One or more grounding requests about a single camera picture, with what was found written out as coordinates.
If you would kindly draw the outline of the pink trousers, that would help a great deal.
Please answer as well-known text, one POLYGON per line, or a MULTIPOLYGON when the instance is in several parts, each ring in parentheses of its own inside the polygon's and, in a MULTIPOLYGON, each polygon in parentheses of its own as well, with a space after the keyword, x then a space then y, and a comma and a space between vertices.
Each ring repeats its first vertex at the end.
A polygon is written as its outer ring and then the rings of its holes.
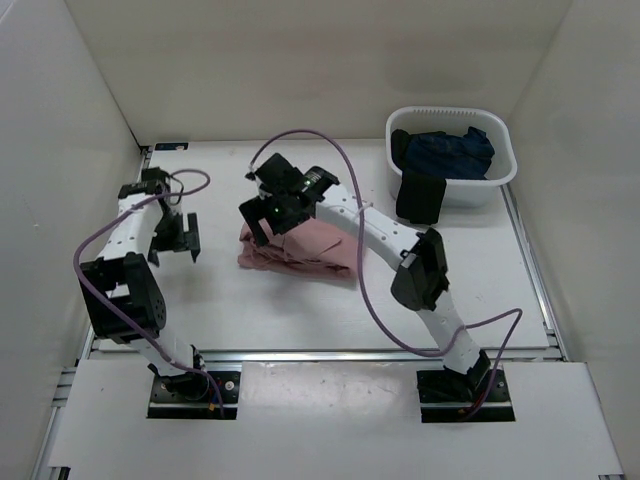
POLYGON ((248 225, 242 227, 237 263, 244 269, 270 271, 353 288, 358 283, 357 240, 327 223, 310 219, 275 234, 261 221, 267 244, 260 246, 248 225))

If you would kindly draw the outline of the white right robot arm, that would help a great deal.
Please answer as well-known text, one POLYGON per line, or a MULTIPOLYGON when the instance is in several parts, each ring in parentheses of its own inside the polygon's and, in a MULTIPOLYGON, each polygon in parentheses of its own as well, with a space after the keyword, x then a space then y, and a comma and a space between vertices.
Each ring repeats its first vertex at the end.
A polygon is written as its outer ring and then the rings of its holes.
POLYGON ((417 356, 441 358, 450 390, 458 398, 470 400, 484 389, 490 362, 456 311, 444 243, 437 231, 418 232, 364 206, 359 194, 320 168, 305 174, 292 171, 280 178, 255 173, 246 177, 256 184, 258 194, 241 204, 240 211, 258 245, 267 242, 264 224, 273 233, 284 234, 310 219, 353 235, 359 253, 372 250, 394 271, 390 287, 393 298, 420 318, 437 347, 423 350, 409 346, 373 313, 385 336, 417 356))

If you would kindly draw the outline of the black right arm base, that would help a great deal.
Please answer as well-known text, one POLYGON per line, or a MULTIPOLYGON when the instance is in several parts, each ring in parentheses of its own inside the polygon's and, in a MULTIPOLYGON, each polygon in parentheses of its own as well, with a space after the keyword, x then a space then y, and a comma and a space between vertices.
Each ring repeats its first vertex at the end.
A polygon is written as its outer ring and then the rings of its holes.
POLYGON ((469 387, 448 370, 416 372, 417 391, 423 424, 460 423, 471 410, 467 422, 499 423, 516 420, 504 371, 498 369, 492 386, 487 372, 480 384, 469 387))

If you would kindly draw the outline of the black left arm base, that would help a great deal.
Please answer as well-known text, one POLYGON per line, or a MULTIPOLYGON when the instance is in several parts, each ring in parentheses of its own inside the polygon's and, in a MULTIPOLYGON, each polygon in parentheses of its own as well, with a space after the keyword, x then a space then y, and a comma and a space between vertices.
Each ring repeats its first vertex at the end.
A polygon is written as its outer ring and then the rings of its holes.
POLYGON ((235 420, 241 372, 209 371, 218 390, 201 375, 154 375, 147 407, 149 419, 235 420))

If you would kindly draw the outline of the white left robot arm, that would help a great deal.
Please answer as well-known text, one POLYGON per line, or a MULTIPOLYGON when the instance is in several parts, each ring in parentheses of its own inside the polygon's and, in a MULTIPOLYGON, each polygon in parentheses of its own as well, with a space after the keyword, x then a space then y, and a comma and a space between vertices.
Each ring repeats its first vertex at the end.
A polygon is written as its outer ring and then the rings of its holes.
POLYGON ((142 354, 152 372, 175 377, 188 400, 206 395, 210 377, 195 346, 167 326, 167 306, 151 267, 158 252, 199 254, 197 216, 183 218, 164 195, 118 200, 117 217, 81 242, 73 268, 95 336, 142 354))

